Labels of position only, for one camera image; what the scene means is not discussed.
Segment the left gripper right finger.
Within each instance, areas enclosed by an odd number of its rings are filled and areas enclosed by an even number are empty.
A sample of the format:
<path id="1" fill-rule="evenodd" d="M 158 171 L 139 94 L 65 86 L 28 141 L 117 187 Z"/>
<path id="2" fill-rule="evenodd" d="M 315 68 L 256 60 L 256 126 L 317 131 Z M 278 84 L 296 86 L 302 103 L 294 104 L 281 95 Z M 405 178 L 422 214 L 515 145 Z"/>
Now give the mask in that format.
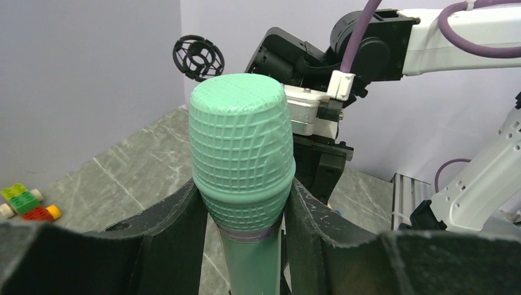
<path id="1" fill-rule="evenodd" d="M 520 239 L 404 230 L 373 234 L 298 181 L 285 210 L 294 294 L 519 294 Z"/>

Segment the black shock-mount boom stand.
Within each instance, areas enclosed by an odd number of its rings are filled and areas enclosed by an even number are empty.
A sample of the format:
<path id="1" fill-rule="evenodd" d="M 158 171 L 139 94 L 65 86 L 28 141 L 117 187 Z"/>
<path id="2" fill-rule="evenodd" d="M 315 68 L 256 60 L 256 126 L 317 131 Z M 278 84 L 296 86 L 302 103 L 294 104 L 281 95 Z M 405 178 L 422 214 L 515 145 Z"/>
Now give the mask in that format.
<path id="1" fill-rule="evenodd" d="M 224 57 L 210 40 L 197 35 L 180 37 L 173 47 L 173 62 L 188 79 L 203 82 L 220 76 L 224 71 Z"/>

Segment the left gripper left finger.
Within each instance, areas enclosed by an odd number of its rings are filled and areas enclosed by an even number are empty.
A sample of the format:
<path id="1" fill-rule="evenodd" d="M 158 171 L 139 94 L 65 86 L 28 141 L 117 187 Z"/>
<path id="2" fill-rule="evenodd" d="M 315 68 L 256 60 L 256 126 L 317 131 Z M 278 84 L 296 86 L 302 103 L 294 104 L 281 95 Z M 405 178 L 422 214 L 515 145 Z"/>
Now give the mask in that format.
<path id="1" fill-rule="evenodd" d="M 105 230 L 1 223 L 2 294 L 197 294 L 207 210 L 194 182 Z"/>

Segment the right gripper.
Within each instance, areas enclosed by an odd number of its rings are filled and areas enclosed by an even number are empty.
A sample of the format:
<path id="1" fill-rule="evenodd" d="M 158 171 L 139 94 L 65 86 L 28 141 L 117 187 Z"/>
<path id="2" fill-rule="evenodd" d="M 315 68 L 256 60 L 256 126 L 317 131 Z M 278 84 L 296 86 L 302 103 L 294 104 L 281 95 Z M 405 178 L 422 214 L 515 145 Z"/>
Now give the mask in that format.
<path id="1" fill-rule="evenodd" d="M 296 178 L 314 198 L 327 204 L 354 148 L 318 135 L 294 135 L 293 142 Z"/>

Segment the green toy microphone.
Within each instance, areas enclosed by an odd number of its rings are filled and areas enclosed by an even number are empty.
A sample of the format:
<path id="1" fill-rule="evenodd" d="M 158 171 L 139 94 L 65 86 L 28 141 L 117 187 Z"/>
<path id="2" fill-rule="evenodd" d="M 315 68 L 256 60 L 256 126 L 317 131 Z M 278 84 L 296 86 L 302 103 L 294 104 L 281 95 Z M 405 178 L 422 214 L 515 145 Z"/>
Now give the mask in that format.
<path id="1" fill-rule="evenodd" d="M 201 82 L 190 96 L 189 140 L 232 294 L 278 294 L 281 222 L 296 172 L 282 84 L 248 73 Z"/>

